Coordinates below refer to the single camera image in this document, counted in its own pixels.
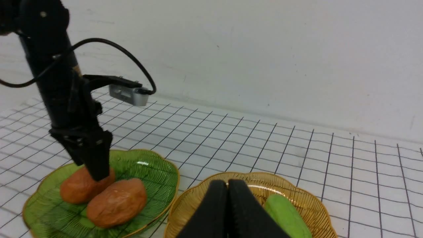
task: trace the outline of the white grid paper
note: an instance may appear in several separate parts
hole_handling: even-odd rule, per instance
[[[420,145],[163,99],[132,107],[106,89],[93,97],[112,148],[166,157],[179,168],[179,193],[219,172],[268,172],[318,197],[339,237],[423,238]],[[24,202],[47,174],[71,163],[48,129],[40,99],[0,113],[0,237],[31,237]],[[166,221],[136,237],[163,237]]]

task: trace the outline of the plate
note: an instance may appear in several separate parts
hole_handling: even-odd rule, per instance
[[[111,150],[116,180],[139,178],[147,190],[145,208],[131,221],[102,229],[86,217],[87,204],[73,205],[60,197],[61,183],[81,167],[69,164],[53,171],[26,201],[23,219],[35,238],[125,238],[154,225],[170,208],[179,186],[174,164],[150,150]]]
[[[229,179],[244,180],[261,205],[272,194],[280,194],[290,199],[310,229],[313,238],[338,237],[331,225],[326,208],[319,199],[309,192],[297,188],[289,181],[273,174],[225,172],[208,177],[197,186],[186,190],[176,199],[169,212],[165,238],[175,238],[189,221],[206,194],[210,181],[223,180],[228,182]]]

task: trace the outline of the green leaf-shaped plate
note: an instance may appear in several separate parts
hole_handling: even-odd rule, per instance
[[[116,180],[139,178],[147,190],[145,208],[126,224],[102,229],[86,217],[87,204],[73,205],[60,197],[61,183],[80,167],[65,165],[49,174],[23,208],[25,224],[36,238],[124,238],[154,225],[170,208],[179,186],[174,164],[150,150],[110,151]]]

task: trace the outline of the gold plate rim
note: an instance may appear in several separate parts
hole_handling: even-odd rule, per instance
[[[172,163],[171,161],[168,161],[168,160],[166,160],[161,154],[159,154],[159,153],[157,153],[157,152],[155,152],[155,151],[152,151],[152,150],[149,150],[149,149],[130,149],[130,150],[123,150],[123,149],[111,149],[110,151],[118,151],[118,152],[129,152],[129,151],[148,151],[148,152],[152,152],[152,153],[154,153],[154,154],[156,154],[156,155],[158,155],[162,160],[164,160],[164,161],[166,161],[167,163],[169,163],[169,164],[171,164],[174,168],[175,168],[175,170],[176,170],[176,174],[178,175],[178,181],[177,181],[177,183],[176,183],[176,189],[175,189],[175,194],[173,195],[173,199],[172,199],[172,201],[169,203],[169,205],[157,216],[157,217],[155,217],[151,222],[149,222],[148,224],[146,224],[146,225],[144,225],[143,227],[141,227],[140,229],[138,229],[138,230],[136,230],[136,231],[134,231],[134,232],[132,232],[132,233],[130,233],[130,234],[128,234],[128,235],[126,235],[126,236],[124,236],[124,237],[122,237],[122,238],[127,238],[127,237],[130,237],[130,236],[133,236],[133,235],[135,235],[135,234],[137,234],[137,233],[139,233],[140,231],[142,231],[142,230],[144,230],[146,227],[148,227],[149,225],[151,225],[153,222],[155,222],[155,221],[157,221],[157,219],[159,219],[160,217],[162,217],[167,211],[169,211],[172,207],[173,207],[173,203],[176,201],[176,199],[178,198],[178,189],[179,189],[179,182],[180,182],[180,179],[181,179],[181,175],[180,175],[180,173],[179,173],[179,169],[178,169],[178,167],[176,167],[176,165],[174,164],[174,163]],[[26,206],[27,206],[27,203],[28,203],[28,201],[38,192],[38,189],[40,188],[40,186],[44,183],[44,181],[45,181],[45,179],[46,178],[48,178],[50,175],[52,175],[54,172],[56,172],[58,169],[60,169],[60,168],[64,168],[64,167],[66,167],[66,166],[69,166],[69,165],[72,165],[72,164],[66,164],[66,165],[63,165],[63,166],[60,166],[60,167],[58,167],[57,169],[55,169],[55,170],[53,170],[53,171],[51,171],[46,177],[44,177],[43,178],[43,180],[41,181],[41,183],[40,183],[40,185],[38,185],[38,187],[37,187],[37,190],[25,201],[25,204],[24,204],[24,206],[23,206],[23,208],[22,208],[22,219],[23,219],[23,221],[24,221],[24,223],[25,223],[25,226],[29,229],[29,232],[31,233],[31,235],[32,235],[32,237],[34,237],[34,238],[38,238],[37,236],[35,236],[35,234],[34,234],[34,232],[32,231],[32,229],[31,229],[31,227],[27,224],[27,222],[25,221],[25,215],[24,215],[24,213],[25,213],[25,208],[26,208]]]
[[[192,187],[192,188],[189,188],[189,189],[185,190],[183,193],[181,193],[181,194],[177,197],[177,199],[175,199],[175,201],[173,202],[172,206],[171,206],[171,207],[170,207],[170,209],[169,209],[169,215],[168,215],[168,217],[170,217],[170,216],[172,215],[172,211],[173,211],[174,206],[177,204],[177,201],[179,201],[179,198],[181,198],[184,194],[186,194],[186,193],[190,192],[191,190],[194,190],[194,189],[198,188],[201,184],[203,184],[204,182],[208,181],[209,179],[212,179],[212,178],[214,178],[214,177],[216,177],[216,176],[219,176],[219,175],[222,175],[222,174],[234,174],[234,175],[265,174],[266,176],[271,175],[271,176],[273,176],[273,177],[277,177],[277,178],[282,179],[284,182],[289,183],[290,185],[294,186],[295,188],[299,189],[300,191],[303,191],[303,192],[305,192],[305,193],[307,193],[307,194],[309,194],[309,195],[312,195],[312,198],[313,198],[314,200],[316,200],[316,201],[317,201],[317,202],[318,202],[318,203],[319,203],[319,204],[323,207],[323,209],[324,209],[324,213],[325,213],[325,216],[326,216],[326,217],[328,218],[328,220],[329,220],[329,227],[330,227],[330,229],[331,229],[331,230],[335,233],[335,236],[336,236],[336,237],[338,237],[338,234],[336,233],[335,229],[334,229],[334,228],[333,228],[333,226],[332,226],[332,221],[330,220],[330,215],[329,215],[329,212],[327,211],[327,209],[326,209],[326,207],[323,205],[323,203],[322,203],[319,199],[317,199],[317,197],[316,197],[316,196],[314,196],[313,194],[311,194],[311,193],[310,193],[309,191],[307,191],[307,190],[304,190],[304,189],[302,189],[302,188],[299,188],[299,187],[295,186],[294,184],[292,184],[291,182],[289,182],[288,180],[286,180],[285,178],[283,178],[283,177],[281,177],[281,176],[279,176],[279,175],[270,174],[270,173],[265,173],[265,172],[251,172],[251,173],[240,173],[240,172],[221,172],[221,173],[218,173],[218,174],[214,174],[214,175],[208,176],[206,179],[204,179],[203,181],[199,182],[196,186],[194,186],[194,187]],[[166,233],[167,233],[167,231],[168,231],[169,224],[170,224],[170,222],[169,222],[169,219],[168,219],[168,223],[166,224],[165,233],[164,233],[164,235],[163,235],[163,238],[165,238],[165,237],[166,237]]]

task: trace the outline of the cucumber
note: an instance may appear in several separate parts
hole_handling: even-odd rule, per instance
[[[270,195],[264,203],[264,210],[291,238],[312,238],[307,225],[292,205],[279,194]]]

